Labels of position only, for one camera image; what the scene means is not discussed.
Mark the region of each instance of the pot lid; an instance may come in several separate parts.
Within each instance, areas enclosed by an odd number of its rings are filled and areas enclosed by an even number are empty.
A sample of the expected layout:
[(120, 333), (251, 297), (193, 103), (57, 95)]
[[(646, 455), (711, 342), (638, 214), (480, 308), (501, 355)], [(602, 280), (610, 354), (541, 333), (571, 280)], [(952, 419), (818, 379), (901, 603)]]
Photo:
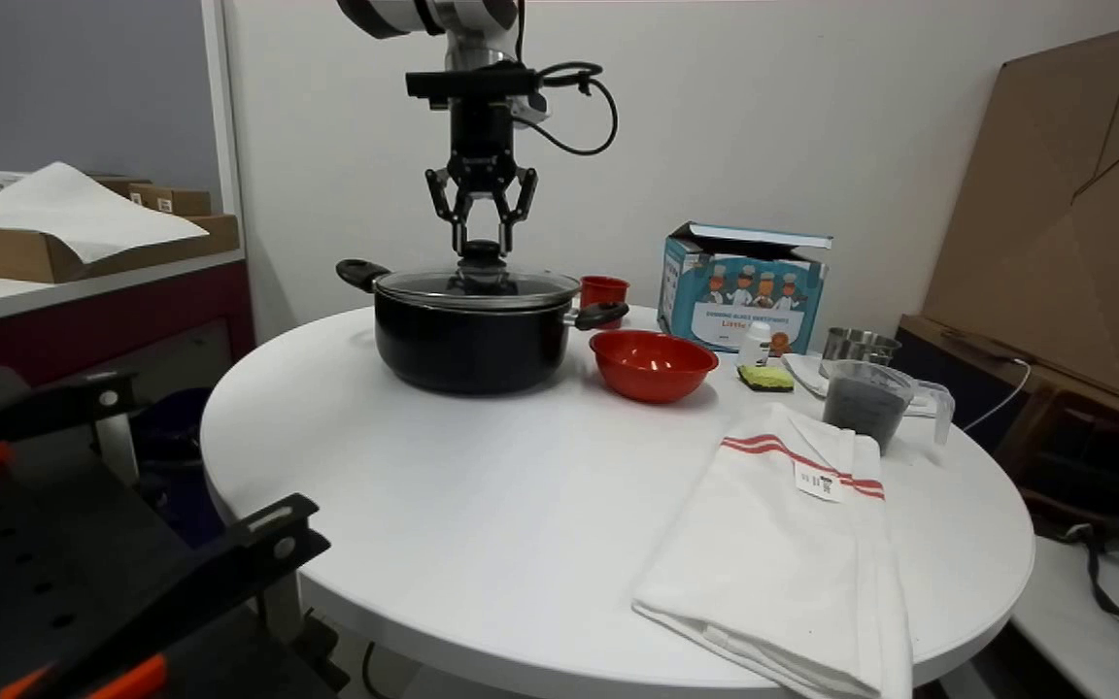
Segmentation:
[(563, 311), (573, 295), (573, 280), (548, 271), (511, 271), (501, 258), (457, 258), (454, 267), (393, 271), (374, 284), (378, 295), (467, 314), (511, 314), (511, 311)]

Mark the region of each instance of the toy box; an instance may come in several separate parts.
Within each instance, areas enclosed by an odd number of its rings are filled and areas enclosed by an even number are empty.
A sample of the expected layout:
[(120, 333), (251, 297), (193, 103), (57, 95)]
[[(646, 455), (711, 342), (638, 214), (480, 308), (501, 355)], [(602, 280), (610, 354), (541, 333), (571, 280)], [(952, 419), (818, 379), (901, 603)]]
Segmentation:
[(659, 324), (674, 336), (733, 354), (748, 323), (809, 349), (825, 297), (825, 264), (801, 252), (833, 249), (833, 236), (754, 223), (678, 223), (664, 242)]

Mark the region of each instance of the white wall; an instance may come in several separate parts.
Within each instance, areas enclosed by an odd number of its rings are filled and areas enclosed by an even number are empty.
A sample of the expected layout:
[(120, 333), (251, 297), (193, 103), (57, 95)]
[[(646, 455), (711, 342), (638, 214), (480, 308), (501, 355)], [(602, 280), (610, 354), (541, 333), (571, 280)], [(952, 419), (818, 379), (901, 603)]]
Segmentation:
[[(620, 141), (571, 160), (522, 133), (541, 198), (511, 264), (612, 271), (658, 297), (659, 236), (756, 217), (835, 236), (825, 323), (915, 311), (998, 62), (1119, 27), (1119, 0), (529, 0), (529, 65), (592, 59)], [(403, 95), (439, 38), (374, 43), (335, 0), (230, 0), (259, 330), (362, 308), (343, 256), (447, 258), (421, 170), (447, 125)], [(602, 103), (551, 102), (598, 137)]]

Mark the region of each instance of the white paper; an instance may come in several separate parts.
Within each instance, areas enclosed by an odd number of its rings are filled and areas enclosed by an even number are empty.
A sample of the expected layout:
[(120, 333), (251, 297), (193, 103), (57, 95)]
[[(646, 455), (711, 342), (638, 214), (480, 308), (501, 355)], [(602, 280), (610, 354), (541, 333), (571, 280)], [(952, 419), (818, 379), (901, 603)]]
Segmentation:
[(57, 236), (83, 264), (105, 256), (206, 236), (200, 223), (145, 210), (70, 163), (52, 163), (0, 188), (0, 227), (39, 227)]

